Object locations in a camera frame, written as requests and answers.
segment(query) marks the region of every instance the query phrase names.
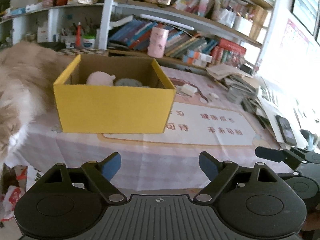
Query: screw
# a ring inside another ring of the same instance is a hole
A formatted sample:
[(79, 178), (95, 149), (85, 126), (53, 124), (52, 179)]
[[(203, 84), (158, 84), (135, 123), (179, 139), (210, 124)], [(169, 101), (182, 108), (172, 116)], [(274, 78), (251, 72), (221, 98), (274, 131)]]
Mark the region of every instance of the screw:
[(208, 202), (210, 201), (212, 198), (210, 195), (208, 194), (200, 194), (198, 196), (196, 196), (196, 199), (200, 202)]
[(112, 202), (120, 202), (124, 200), (124, 197), (121, 194), (112, 194), (109, 196), (109, 200)]

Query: tablecloth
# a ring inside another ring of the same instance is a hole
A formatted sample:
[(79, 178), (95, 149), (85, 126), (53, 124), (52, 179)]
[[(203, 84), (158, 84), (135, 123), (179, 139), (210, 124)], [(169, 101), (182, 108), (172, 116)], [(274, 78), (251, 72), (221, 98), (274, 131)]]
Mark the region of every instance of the tablecloth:
[[(55, 163), (66, 163), (70, 168), (80, 167), (87, 161), (102, 161), (111, 153), (119, 152), (122, 165), (111, 182), (116, 187), (135, 191), (204, 187), (209, 181), (199, 168), (198, 158), (202, 151), (209, 152), (220, 161), (232, 160), (244, 167), (253, 167), (256, 162), (262, 161), (275, 172), (291, 171), (284, 163), (274, 163), (255, 156), (256, 146), (279, 148), (279, 144), (267, 130), (261, 127), (253, 115), (244, 112), (240, 105), (229, 102), (225, 97), (226, 91), (218, 84), (205, 76), (162, 68), (178, 88), (175, 102), (211, 107), (213, 110), (227, 109), (239, 113), (248, 120), (256, 132), (252, 145), (157, 143), (135, 139), (135, 135), (117, 137), (102, 134), (63, 133), (60, 132), (57, 112), (52, 111), (38, 117), (31, 124), (25, 145), (14, 156), (10, 156), (6, 163), (10, 166), (32, 165), (46, 172)], [(198, 93), (190, 97), (179, 92), (179, 87), (185, 83), (198, 88)], [(208, 99), (209, 93), (216, 93), (220, 98), (211, 102)], [(209, 136), (211, 135), (210, 126), (208, 128)]]

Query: cat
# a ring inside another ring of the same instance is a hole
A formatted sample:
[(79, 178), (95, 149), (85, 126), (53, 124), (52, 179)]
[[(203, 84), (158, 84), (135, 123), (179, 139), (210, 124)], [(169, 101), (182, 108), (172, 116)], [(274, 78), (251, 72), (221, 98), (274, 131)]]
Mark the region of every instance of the cat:
[(0, 52), (0, 162), (25, 142), (34, 118), (53, 108), (53, 83), (69, 61), (25, 41)]

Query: white eraser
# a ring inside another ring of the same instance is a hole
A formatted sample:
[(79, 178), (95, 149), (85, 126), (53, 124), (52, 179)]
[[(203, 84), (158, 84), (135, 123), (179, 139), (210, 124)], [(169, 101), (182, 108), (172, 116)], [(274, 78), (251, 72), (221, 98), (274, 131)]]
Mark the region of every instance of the white eraser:
[(189, 96), (193, 96), (198, 91), (198, 89), (191, 85), (184, 84), (181, 88), (181, 91)]
[(214, 101), (215, 99), (219, 99), (219, 96), (217, 94), (215, 94), (215, 93), (210, 93), (209, 94), (209, 99), (211, 101)]

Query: pink toy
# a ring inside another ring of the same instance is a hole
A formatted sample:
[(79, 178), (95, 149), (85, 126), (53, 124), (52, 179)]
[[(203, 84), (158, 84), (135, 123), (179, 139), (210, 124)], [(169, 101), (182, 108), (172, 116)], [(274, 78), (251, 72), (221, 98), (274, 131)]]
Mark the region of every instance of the pink toy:
[(87, 85), (95, 86), (113, 86), (113, 81), (116, 79), (116, 76), (110, 76), (107, 73), (97, 71), (89, 75), (87, 79)]

